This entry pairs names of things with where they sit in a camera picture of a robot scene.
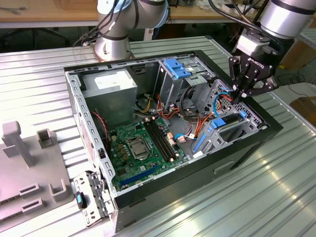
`red cable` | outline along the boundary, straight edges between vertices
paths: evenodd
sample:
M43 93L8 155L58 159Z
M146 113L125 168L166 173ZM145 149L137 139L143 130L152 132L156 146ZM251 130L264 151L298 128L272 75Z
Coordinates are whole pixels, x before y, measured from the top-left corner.
M96 115L99 120L101 121L101 123L103 124L103 127L104 127L104 131L105 131L105 138L106 138L106 141L107 141L107 144L106 144L106 148L108 149L108 142L109 142L109 139L108 139L108 131L107 131L107 127L105 126L105 123L104 123L104 119L102 117L100 117L96 112L92 112L94 115Z

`black cable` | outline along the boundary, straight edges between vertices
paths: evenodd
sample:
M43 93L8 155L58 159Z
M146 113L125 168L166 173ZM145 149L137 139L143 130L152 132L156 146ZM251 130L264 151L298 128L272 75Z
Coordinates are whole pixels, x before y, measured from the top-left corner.
M119 0L115 0L114 3L113 3L113 6L110 10L110 12L98 23L98 25L96 25L92 30L90 30L89 32L83 34L74 44L73 44L73 47L75 47L75 45L81 40L81 45L82 43L87 39L87 38L93 38L95 37L99 31L104 28L105 26L107 26L111 21L108 21L106 24L104 24L100 29L99 26L109 17L109 16L112 16L113 13L114 13L114 10L115 10L115 7L117 6Z
M120 13L122 12L125 3L126 3L126 0L124 0L123 3L122 3L122 5L120 6L120 9L119 9L119 11L118 11L118 15L117 15L116 19L114 20L114 22L117 22L117 21L118 21L119 16L120 16ZM96 38L96 40L99 39L99 38L102 38L102 37L106 36L106 35L110 32L111 29L112 29L112 28L109 28L105 33L99 32L100 35Z
M237 6L235 0L231 0L234 8L236 9L236 11L238 12L238 14L242 17L242 19L244 19L246 22L252 24L252 22L241 12L241 10L239 9L239 7Z
M208 3L209 3L210 6L213 8L213 10L216 11L218 14L220 14L220 15L222 15L222 16L225 16L225 17L227 17L228 19L231 19L231 20L233 20L233 21L235 21L235 22L237 22L237 23L240 23L240 24L244 25L245 27L252 28L252 29L254 29L254 30L260 32L260 33L263 34L264 36L268 37L269 39L271 39L271 40L272 40L274 43L276 43L276 44L278 45L278 47L279 47L279 51L278 51L278 52L273 52L273 55L278 56L278 55L282 55L282 54L284 53L284 46L283 46L282 42L281 42L278 38L276 38L276 37L270 35L268 32L265 32L263 29L261 29L260 27L254 25L254 24L250 24L250 23L248 23L248 22L242 21L242 20L240 20L240 19L238 19L238 18L236 18L236 17L233 17L233 16L231 16L230 14L227 14L226 12L224 12L224 11L218 9L218 8L215 6L215 4L213 3L212 0L208 0Z
M261 14L262 14L262 12L264 11L264 9L266 8L266 6L268 5L268 3L269 3L269 0L265 0L264 2L263 2L263 4L261 5L261 7L259 8L259 10L258 10L258 12L257 12L257 14L256 14L256 16L255 16L255 18L253 19L253 23L256 23L257 21L258 21L258 19L259 19L259 17L261 16Z
M289 80L291 81L292 84L297 84L297 83L302 83L302 82L306 82L305 80L305 76L303 74L300 73L300 70L302 68L304 68L305 66L307 66L308 64L310 64L312 61L314 61L316 59L313 58L312 60L310 60L308 63L304 64L303 66L301 66L296 73L284 73L284 74L281 74L279 75L276 79L278 80L278 83L280 85L287 85L287 84L284 84L282 81L282 79L280 79L281 77L284 77L284 76L292 76L291 78L289 78Z
M244 15L246 15L248 13L248 11L251 10L251 8L253 8L256 4L258 4L261 0L256 0L255 2L253 2L248 8L247 10L243 13Z
M305 95L306 97L308 97L308 95L306 95L306 94L297 93L296 91L294 91L294 90L290 87L290 85L288 85L288 88L289 88L291 91L293 91L295 94L298 94L298 95Z
M243 8L243 11L242 11L243 14L245 14L246 7L247 7L248 2L249 2L249 0L246 1L245 7Z

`corrugated metal surface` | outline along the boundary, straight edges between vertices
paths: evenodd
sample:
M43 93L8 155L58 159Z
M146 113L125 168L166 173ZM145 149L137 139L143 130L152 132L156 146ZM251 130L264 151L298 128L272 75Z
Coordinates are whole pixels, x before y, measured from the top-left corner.
M135 56L202 49L228 71L227 53L204 37L135 42ZM70 110L63 66L94 62L90 48L0 55L0 120L17 119L23 136L57 132L70 179L90 169ZM284 130L242 167L119 233L118 236L315 236L315 134L271 94L256 100ZM3 236L109 236L110 222L84 228L76 201Z
M316 28L305 28L298 38L310 47L316 49Z

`blue clip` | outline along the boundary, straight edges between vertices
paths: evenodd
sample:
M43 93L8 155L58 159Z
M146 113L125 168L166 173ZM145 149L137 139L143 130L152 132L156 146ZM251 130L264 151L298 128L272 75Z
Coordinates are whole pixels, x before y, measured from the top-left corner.
M240 112L240 115L242 116L243 119L245 119L248 116L248 114L244 110Z
M226 123L225 123L224 120L222 120L221 118L217 118L217 119L215 119L215 120L213 120L213 121L211 122L211 126L212 126L214 129L217 129L217 128L219 128L219 127L221 127L221 126L224 126L224 125L226 125Z
M190 72L184 69L183 65L176 59L165 59L166 67L174 74L177 79L188 78L192 76Z

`expansion slot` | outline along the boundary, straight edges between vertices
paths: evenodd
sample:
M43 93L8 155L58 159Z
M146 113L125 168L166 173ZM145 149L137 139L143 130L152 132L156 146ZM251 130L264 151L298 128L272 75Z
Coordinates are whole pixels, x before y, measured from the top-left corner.
M128 179L125 179L125 180L123 180L123 181L120 182L120 185L123 186L123 185L126 185L126 184L130 184L130 183L132 183L132 182L134 182L134 181L136 181L136 180L139 180L139 179L141 179L141 178L143 178L143 177L146 177L146 176L148 176L148 175L151 175L151 174L155 171L155 169L156 169L157 167L158 167L158 165L156 165L156 166L154 166L153 168L151 168L151 169L149 169L149 170L146 170L146 171L144 171L144 172L142 172L142 173L140 173L140 174L137 174L137 175L135 175L135 176L133 176L133 177L130 177L130 178L128 178Z
M165 137L161 133L159 127L154 121L144 123L144 127L146 128L165 162L170 161L171 158L176 158L175 152L170 147Z

